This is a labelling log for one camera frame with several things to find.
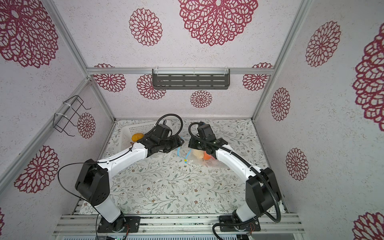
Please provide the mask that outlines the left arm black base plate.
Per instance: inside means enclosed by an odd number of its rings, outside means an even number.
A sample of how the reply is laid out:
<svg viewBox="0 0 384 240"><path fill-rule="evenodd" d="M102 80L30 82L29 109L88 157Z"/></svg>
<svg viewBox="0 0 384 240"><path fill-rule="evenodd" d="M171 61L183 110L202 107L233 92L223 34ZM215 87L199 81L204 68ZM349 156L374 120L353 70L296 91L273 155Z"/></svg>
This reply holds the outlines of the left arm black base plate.
<svg viewBox="0 0 384 240"><path fill-rule="evenodd" d="M119 217L113 223L109 223L104 217L98 224L97 233L137 233L140 217Z"/></svg>

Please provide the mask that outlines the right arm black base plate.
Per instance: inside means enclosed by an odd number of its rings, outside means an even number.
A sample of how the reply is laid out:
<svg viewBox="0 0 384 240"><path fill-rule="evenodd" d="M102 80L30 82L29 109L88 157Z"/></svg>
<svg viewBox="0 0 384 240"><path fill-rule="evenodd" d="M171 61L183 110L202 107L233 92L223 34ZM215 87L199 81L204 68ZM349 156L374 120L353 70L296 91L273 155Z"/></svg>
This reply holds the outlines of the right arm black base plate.
<svg viewBox="0 0 384 240"><path fill-rule="evenodd" d="M259 232L261 226L258 218L252 218L245 223L233 216L219 216L219 227L221 232Z"/></svg>

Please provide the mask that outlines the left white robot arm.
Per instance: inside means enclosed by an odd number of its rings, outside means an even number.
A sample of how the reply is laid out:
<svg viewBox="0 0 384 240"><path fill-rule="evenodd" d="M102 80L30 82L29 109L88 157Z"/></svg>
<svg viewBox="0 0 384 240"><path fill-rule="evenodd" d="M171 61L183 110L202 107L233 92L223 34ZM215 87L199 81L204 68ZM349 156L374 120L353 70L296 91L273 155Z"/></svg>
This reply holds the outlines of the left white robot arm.
<svg viewBox="0 0 384 240"><path fill-rule="evenodd" d="M178 134L171 136L171 132L167 125L158 124L128 149L107 159L85 161L75 189L107 223L121 222L124 214L110 194L113 177L137 161L181 147L185 141Z"/></svg>

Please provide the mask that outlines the orange toy fruit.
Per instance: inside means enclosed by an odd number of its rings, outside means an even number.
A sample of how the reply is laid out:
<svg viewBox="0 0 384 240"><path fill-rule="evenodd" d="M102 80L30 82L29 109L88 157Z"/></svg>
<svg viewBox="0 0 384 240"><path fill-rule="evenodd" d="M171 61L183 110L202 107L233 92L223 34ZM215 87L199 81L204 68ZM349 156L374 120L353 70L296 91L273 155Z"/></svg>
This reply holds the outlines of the orange toy fruit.
<svg viewBox="0 0 384 240"><path fill-rule="evenodd" d="M204 159L204 161L208 161L208 160L214 159L214 157L212 155L208 154L207 152L204 152L203 159Z"/></svg>

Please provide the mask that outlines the clear zip top bag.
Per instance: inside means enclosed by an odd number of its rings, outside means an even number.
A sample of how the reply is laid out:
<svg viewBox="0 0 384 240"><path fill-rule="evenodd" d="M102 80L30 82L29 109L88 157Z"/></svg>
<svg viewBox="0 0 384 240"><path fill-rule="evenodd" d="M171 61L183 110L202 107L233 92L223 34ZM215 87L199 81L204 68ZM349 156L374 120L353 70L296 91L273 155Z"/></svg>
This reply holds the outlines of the clear zip top bag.
<svg viewBox="0 0 384 240"><path fill-rule="evenodd" d="M227 166L215 159L213 156L208 155L205 151L195 150L191 148L181 148L177 149L177 156L182 158L183 162L186 165L198 165L208 168L223 168Z"/></svg>

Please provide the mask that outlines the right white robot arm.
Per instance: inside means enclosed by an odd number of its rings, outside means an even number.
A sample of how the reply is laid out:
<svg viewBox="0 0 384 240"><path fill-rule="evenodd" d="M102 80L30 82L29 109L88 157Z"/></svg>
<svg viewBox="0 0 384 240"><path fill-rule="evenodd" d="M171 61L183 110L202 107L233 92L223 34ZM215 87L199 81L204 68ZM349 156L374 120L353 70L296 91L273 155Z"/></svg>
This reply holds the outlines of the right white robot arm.
<svg viewBox="0 0 384 240"><path fill-rule="evenodd" d="M189 148L211 155L232 170L245 184L245 203L234 211L234 222L248 223L263 215L275 223L281 221L281 192L275 173L270 168L262 169L252 165L226 140L217 138L209 124L191 123L188 132L191 136Z"/></svg>

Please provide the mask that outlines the white perforated plastic basket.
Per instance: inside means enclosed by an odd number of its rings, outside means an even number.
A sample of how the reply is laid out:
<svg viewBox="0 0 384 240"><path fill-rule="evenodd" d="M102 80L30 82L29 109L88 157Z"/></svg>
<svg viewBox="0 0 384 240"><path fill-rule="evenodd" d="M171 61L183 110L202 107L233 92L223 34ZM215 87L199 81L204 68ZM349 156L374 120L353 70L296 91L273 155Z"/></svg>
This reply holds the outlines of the white perforated plastic basket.
<svg viewBox="0 0 384 240"><path fill-rule="evenodd" d="M118 147L120 152L131 147L133 140L132 137L135 134L145 135L149 132L156 124L156 121L139 123L139 124L130 124L121 128L119 134Z"/></svg>

